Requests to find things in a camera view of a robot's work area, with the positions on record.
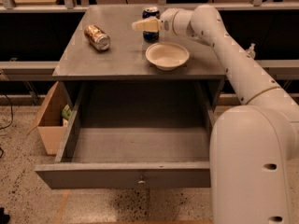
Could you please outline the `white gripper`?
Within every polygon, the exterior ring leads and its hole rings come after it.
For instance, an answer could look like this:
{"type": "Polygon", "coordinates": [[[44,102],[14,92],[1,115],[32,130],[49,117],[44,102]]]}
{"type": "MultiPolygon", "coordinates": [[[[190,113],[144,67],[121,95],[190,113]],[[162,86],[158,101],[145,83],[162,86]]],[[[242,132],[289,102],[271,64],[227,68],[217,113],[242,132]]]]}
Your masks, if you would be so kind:
{"type": "Polygon", "coordinates": [[[168,8],[161,14],[160,19],[149,17],[135,21],[132,23],[132,28],[134,31],[157,33],[162,27],[165,32],[171,35],[178,35],[178,32],[175,30],[175,17],[179,12],[179,8],[168,8]]]}

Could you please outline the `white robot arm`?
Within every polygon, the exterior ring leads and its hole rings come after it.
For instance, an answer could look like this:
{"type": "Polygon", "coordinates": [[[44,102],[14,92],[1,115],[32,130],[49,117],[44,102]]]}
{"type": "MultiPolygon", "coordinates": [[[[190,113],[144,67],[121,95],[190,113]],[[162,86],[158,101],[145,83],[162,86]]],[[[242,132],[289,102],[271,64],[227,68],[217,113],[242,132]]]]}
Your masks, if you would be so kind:
{"type": "Polygon", "coordinates": [[[240,102],[211,133],[213,223],[294,224],[287,161],[299,152],[299,105],[236,43],[210,5],[169,8],[132,27],[212,47],[240,102]]]}

